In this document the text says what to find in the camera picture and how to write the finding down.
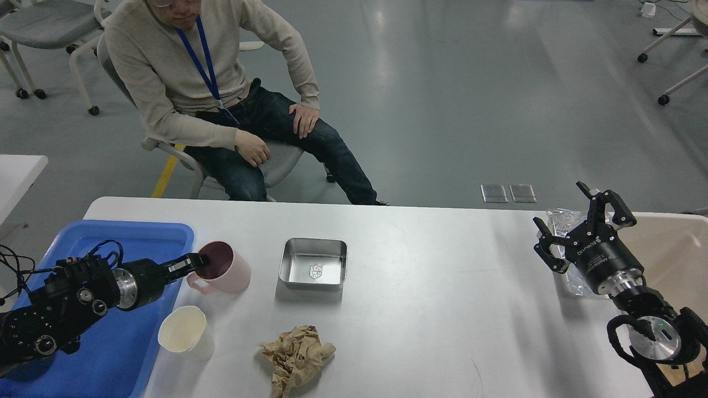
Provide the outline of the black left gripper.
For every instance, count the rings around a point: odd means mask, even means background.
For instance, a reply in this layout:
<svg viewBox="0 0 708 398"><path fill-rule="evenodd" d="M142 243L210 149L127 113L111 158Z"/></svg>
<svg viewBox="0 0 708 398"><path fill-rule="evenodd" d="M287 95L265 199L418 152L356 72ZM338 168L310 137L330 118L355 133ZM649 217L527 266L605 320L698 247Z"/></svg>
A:
<svg viewBox="0 0 708 398"><path fill-rule="evenodd" d="M197 253L167 261L165 267L149 259L122 264L113 270L121 294L117 307L131 311L148 305L162 297L167 282L177 281L209 264L207 255Z"/></svg>

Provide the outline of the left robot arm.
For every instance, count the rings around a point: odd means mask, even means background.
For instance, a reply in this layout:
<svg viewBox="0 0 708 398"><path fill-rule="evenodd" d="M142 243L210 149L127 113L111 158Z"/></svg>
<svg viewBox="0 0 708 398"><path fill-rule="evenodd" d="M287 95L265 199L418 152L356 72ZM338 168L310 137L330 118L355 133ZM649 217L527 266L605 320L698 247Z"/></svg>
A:
<svg viewBox="0 0 708 398"><path fill-rule="evenodd" d="M44 269L44 285L28 291L30 304L2 314L2 375L32 360L75 353L86 332L110 309L131 311L162 297L167 285L211 264L207 255L187 253L157 264L123 261L123 247L99 254L97 244L82 257L58 260Z"/></svg>

